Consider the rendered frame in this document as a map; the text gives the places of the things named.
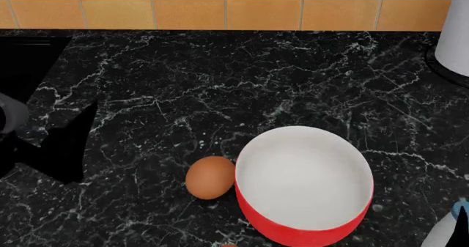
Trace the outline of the white cylindrical appliance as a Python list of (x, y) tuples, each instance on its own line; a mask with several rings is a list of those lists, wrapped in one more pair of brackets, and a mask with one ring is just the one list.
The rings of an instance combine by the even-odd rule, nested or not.
[(445, 68), (469, 77), (469, 0), (451, 0), (435, 57)]

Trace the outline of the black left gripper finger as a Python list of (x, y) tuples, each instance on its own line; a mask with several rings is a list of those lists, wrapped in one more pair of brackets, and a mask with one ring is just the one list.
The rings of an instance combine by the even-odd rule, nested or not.
[(41, 141), (42, 148), (71, 150), (85, 148), (95, 120), (98, 101), (94, 99), (80, 114), (61, 128), (50, 128)]
[(16, 161), (61, 183), (80, 183), (84, 178), (83, 157), (86, 142), (86, 138), (49, 136), (37, 147), (18, 139)]

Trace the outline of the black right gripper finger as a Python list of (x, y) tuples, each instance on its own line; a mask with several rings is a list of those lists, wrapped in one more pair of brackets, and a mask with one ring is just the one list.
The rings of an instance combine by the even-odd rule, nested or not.
[(469, 247), (469, 217), (465, 206), (461, 206), (452, 236), (446, 247)]

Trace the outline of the black paper towel holder base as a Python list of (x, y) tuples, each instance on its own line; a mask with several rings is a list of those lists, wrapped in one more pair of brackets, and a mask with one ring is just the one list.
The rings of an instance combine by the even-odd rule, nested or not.
[(442, 79), (448, 81), (450, 84), (469, 89), (469, 77), (455, 73), (454, 71), (442, 66), (442, 64), (437, 61), (435, 56), (436, 46), (436, 43), (431, 44), (425, 51), (424, 61), (428, 68), (435, 75), (438, 75)]

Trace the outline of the red bowl white inside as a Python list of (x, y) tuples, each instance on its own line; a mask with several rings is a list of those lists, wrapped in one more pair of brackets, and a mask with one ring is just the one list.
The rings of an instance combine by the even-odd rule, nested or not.
[(362, 222), (374, 178), (348, 141), (293, 125), (259, 134), (244, 146), (235, 165), (235, 191), (243, 215), (269, 240), (324, 247)]

